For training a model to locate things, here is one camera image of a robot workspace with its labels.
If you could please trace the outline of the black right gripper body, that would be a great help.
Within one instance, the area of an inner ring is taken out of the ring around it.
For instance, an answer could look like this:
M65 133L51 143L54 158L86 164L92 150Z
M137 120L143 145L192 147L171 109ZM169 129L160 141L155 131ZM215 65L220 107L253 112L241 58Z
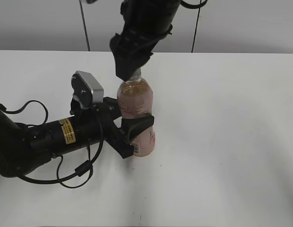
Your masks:
M110 40L110 50L113 54L130 55L136 53L148 54L148 61L153 55L157 43L171 33L171 21L158 21L148 25L125 24L123 31L116 33Z

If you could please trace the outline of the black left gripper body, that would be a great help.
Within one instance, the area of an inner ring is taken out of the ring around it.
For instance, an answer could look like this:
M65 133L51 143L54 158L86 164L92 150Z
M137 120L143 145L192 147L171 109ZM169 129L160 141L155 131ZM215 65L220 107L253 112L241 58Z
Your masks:
M120 129L114 123L108 106L102 102L91 108L81 109L72 98L70 114L76 141L85 146L106 141L120 156L125 159L133 155L134 147L128 144Z

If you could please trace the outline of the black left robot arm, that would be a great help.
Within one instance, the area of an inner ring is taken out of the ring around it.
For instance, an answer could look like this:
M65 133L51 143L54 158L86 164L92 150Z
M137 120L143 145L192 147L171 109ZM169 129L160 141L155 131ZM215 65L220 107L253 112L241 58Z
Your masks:
M71 116L40 125L13 122L0 104L0 175L7 178L27 175L58 155L106 141L122 158L134 154L132 141L154 124L151 114L123 119L121 127L114 120L121 117L116 99L106 97L88 108L71 101Z

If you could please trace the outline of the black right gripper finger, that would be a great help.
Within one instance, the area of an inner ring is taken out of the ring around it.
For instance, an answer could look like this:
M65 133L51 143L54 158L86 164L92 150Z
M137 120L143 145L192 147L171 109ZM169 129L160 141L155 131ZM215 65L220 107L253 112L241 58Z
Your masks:
M114 60L116 76L123 81L128 81L138 68L141 68L148 62L148 54L115 54Z

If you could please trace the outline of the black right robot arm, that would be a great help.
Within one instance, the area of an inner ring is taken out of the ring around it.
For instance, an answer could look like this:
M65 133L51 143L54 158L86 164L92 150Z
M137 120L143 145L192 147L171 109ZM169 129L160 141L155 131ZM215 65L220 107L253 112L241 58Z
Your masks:
M172 30L172 20L180 6L179 0L124 0L121 34L110 40L116 76L128 81L153 55L157 43Z

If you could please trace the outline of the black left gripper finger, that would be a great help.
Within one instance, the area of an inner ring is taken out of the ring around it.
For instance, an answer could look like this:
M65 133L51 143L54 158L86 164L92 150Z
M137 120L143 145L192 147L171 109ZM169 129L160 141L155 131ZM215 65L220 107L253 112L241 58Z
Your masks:
M148 115L135 119L122 119L121 129L124 132L125 139L128 143L131 143L136 137L138 137L146 129L153 126L155 121L154 116Z
M108 106L109 113L112 118L120 118L121 111L117 99L111 97L104 97L103 102Z

